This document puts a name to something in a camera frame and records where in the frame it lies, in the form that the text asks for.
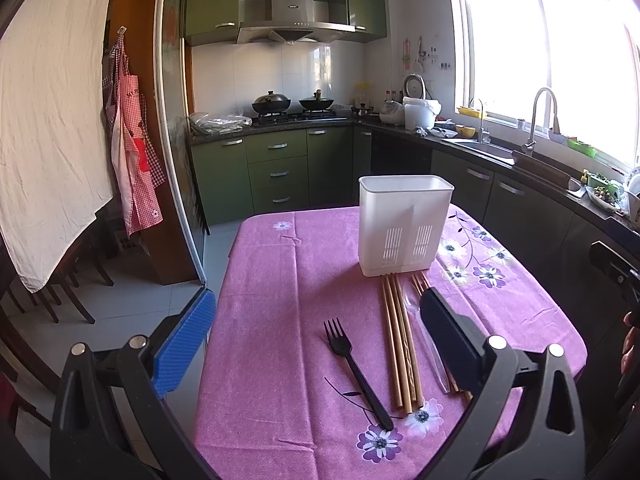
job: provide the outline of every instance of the metal bolt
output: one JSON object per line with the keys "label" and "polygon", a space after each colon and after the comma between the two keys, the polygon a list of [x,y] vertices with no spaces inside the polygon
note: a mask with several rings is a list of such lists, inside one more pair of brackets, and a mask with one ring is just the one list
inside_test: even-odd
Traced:
{"label": "metal bolt", "polygon": [[489,338],[489,345],[496,350],[502,350],[503,348],[507,348],[507,340],[501,335],[492,335]]}
{"label": "metal bolt", "polygon": [[76,343],[71,347],[71,353],[73,355],[82,355],[84,354],[85,350],[86,350],[86,346],[84,346],[84,343]]}
{"label": "metal bolt", "polygon": [[140,350],[144,345],[146,345],[146,337],[143,335],[135,335],[129,339],[129,346],[131,348]]}
{"label": "metal bolt", "polygon": [[553,343],[549,345],[549,352],[551,355],[555,355],[556,357],[562,357],[564,355],[564,348],[562,348],[558,343]]}

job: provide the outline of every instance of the black countertop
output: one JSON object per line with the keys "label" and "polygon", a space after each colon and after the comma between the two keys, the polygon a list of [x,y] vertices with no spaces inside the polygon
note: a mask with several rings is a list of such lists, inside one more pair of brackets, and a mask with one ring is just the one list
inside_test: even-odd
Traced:
{"label": "black countertop", "polygon": [[[250,126],[244,130],[241,130],[240,132],[223,134],[221,136],[193,136],[190,142],[191,145],[198,145],[206,144],[208,142],[215,142],[217,140],[235,139],[238,137],[246,137],[256,134],[281,132],[283,130],[300,130],[304,128],[321,128],[323,126],[347,125],[365,126],[367,128],[371,128],[373,131],[384,132],[400,139],[408,140],[410,142],[416,142],[417,144],[421,144],[423,146],[429,146],[433,149],[439,150],[440,152],[449,153],[449,155],[456,156],[457,158],[461,158],[462,160],[466,160],[467,162],[477,164],[482,168],[506,176],[507,178],[519,182],[524,186],[530,187],[531,189],[555,200],[556,202],[570,209],[572,212],[574,212],[578,216],[581,216],[587,222],[590,222],[600,230],[604,230],[604,221],[610,216],[613,216],[625,227],[633,229],[633,226],[627,219],[620,218],[617,215],[610,214],[597,207],[589,199],[586,193],[582,198],[577,198],[571,195],[569,192],[562,190],[559,187],[553,186],[546,180],[542,180],[533,174],[522,171],[515,166],[510,166],[509,164],[500,162],[499,160],[496,160],[490,156],[483,155],[482,153],[478,152],[473,152],[471,150],[462,148],[461,146],[457,146],[452,142],[446,142],[445,140],[439,139],[437,137],[429,136],[427,138],[422,138],[416,136],[412,133],[409,133],[402,126],[390,126],[388,124],[383,124],[377,118],[348,118],[346,120],[337,119],[335,121],[303,121],[297,123],[270,124],[268,126]],[[499,139],[494,139],[492,140],[492,142],[505,148],[511,148],[512,150],[516,149],[516,146],[509,144],[508,142],[503,142]],[[550,162],[545,157],[541,157],[541,159],[543,159],[544,162]],[[580,172],[574,170],[573,168],[568,168],[563,165],[559,165],[558,163],[554,163],[554,165],[556,167],[559,167],[559,169],[566,171],[574,178],[579,177]]]}

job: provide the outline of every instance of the window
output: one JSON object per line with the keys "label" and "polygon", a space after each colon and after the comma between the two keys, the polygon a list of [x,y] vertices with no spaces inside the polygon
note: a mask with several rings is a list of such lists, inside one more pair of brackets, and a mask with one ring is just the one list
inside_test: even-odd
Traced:
{"label": "window", "polygon": [[[561,133],[624,166],[638,151],[638,63],[608,0],[461,0],[468,51],[466,94],[490,116],[530,121],[542,86],[558,99]],[[553,125],[552,101],[538,102],[536,128]]]}

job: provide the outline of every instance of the cabinet handle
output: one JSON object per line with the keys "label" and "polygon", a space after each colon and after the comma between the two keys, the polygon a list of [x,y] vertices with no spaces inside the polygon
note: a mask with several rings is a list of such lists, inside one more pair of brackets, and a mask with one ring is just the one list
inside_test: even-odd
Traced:
{"label": "cabinet handle", "polygon": [[503,190],[508,191],[509,193],[513,193],[514,195],[524,196],[524,191],[520,191],[519,189],[515,189],[514,187],[511,187],[511,186],[507,186],[504,182],[500,183],[500,187]]}
{"label": "cabinet handle", "polygon": [[491,177],[489,175],[478,173],[477,171],[474,171],[471,168],[466,168],[466,172],[469,175],[473,175],[476,178],[481,178],[482,180],[491,180]]}

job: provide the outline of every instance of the floor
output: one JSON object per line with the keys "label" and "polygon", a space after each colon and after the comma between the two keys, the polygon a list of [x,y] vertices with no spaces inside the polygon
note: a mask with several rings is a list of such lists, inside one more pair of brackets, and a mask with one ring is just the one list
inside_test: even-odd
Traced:
{"label": "floor", "polygon": [[[214,226],[210,236],[206,238],[207,287],[215,293],[216,297],[222,286],[228,263],[228,252],[239,225],[240,222],[230,222]],[[96,322],[93,325],[84,321],[57,285],[54,288],[62,300],[62,306],[54,304],[54,309],[60,318],[57,324],[52,322],[44,307],[32,305],[26,290],[18,282],[12,285],[12,290],[23,309],[26,310],[26,314],[19,313],[8,295],[2,298],[0,306],[11,317],[14,326],[27,343],[53,371],[61,374],[66,356],[74,343],[85,342],[95,351],[119,348],[132,335],[148,335],[165,316],[180,312],[200,288],[198,282],[158,285],[154,282],[153,271],[149,269],[148,263],[143,262],[146,258],[146,254],[141,250],[103,261],[105,269],[115,282],[112,287],[105,286],[100,275],[92,267],[86,269],[79,267],[80,288],[76,288],[75,292],[86,309],[95,317]],[[18,370],[19,377],[15,385],[18,393],[34,404],[40,413],[51,419],[54,396],[24,370],[1,342],[0,353]],[[204,345],[191,362],[180,387],[167,394],[169,407],[187,436],[191,436],[193,431],[203,362]],[[134,420],[122,389],[114,388],[114,396],[138,456],[144,462],[158,466]],[[32,416],[20,412],[16,435],[33,459],[48,474],[49,428]]]}

